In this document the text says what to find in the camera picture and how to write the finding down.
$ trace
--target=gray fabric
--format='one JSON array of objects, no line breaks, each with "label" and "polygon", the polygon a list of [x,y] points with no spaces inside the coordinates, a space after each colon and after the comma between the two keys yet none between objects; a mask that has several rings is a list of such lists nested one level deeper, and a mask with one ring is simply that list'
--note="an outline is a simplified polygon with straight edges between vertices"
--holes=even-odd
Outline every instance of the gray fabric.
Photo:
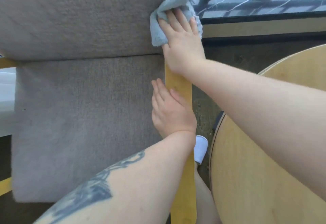
[{"label": "gray fabric", "polygon": [[0,54],[63,60],[158,53],[150,13],[163,0],[1,0]]},{"label": "gray fabric", "polygon": [[17,68],[12,188],[57,201],[109,165],[160,140],[151,80],[161,55],[26,63]]},{"label": "gray fabric", "polygon": [[196,13],[192,6],[194,4],[193,2],[194,0],[165,0],[155,11],[152,12],[150,17],[150,29],[153,46],[161,46],[163,44],[168,43],[168,39],[166,38],[164,32],[161,30],[161,27],[157,22],[157,17],[163,18],[168,22],[168,18],[166,17],[165,11],[177,7],[182,10],[188,21],[191,17],[195,17],[198,25],[198,31],[202,36],[202,24],[199,20],[199,16],[196,16]]}]

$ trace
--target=light blue cloth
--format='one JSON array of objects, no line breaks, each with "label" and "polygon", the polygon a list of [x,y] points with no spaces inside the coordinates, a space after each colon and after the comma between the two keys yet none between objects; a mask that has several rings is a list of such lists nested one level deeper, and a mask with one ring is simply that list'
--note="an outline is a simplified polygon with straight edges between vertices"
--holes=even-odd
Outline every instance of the light blue cloth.
[{"label": "light blue cloth", "polygon": [[202,37],[202,24],[199,20],[199,17],[196,16],[193,4],[195,0],[165,0],[162,4],[152,12],[150,16],[150,29],[152,36],[152,44],[153,46],[161,46],[163,44],[168,43],[168,39],[166,38],[164,32],[161,30],[160,25],[158,24],[157,18],[163,18],[168,22],[168,18],[166,17],[165,11],[179,7],[184,13],[185,17],[189,21],[192,16],[195,17],[198,31]]}]

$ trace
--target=blue ink tattoo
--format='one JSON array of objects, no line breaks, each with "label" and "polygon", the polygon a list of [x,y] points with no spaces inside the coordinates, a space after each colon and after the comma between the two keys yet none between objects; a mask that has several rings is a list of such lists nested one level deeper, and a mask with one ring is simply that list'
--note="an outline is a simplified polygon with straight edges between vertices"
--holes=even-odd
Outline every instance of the blue ink tattoo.
[{"label": "blue ink tattoo", "polygon": [[50,224],[55,224],[63,218],[81,210],[91,204],[99,201],[109,200],[112,198],[112,193],[107,182],[110,172],[120,168],[126,168],[128,165],[140,161],[145,156],[145,151],[141,151],[132,155],[112,166],[104,169],[89,181],[79,185],[74,191],[59,200],[41,217],[52,215],[54,220]]}]

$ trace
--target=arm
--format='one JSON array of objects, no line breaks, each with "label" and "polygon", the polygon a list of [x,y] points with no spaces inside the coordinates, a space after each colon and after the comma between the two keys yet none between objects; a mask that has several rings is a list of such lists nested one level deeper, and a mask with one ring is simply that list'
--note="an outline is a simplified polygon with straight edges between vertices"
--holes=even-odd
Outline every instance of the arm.
[{"label": "arm", "polygon": [[195,145],[196,118],[186,101],[153,81],[152,119],[165,137],[98,173],[58,201],[41,223],[165,223],[186,159]]},{"label": "arm", "polygon": [[271,158],[326,200],[326,92],[205,59],[193,20],[160,25],[171,70],[205,91]]}]

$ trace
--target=dark brown floor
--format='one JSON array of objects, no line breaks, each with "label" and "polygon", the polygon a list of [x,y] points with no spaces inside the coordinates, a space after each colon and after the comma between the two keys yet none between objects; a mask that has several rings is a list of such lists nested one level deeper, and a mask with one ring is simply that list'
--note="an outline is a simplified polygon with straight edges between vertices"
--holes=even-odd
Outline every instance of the dark brown floor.
[{"label": "dark brown floor", "polygon": [[[299,41],[257,45],[207,46],[206,57],[244,70],[261,70],[293,53],[321,45],[325,41]],[[212,127],[220,108],[201,90],[193,86],[193,110],[198,121],[197,134],[205,136],[211,145]],[[208,153],[199,168],[199,174],[209,186]],[[10,136],[0,138],[0,180],[10,176]],[[0,224],[31,224],[50,203],[16,203],[12,194],[0,196]]]}]

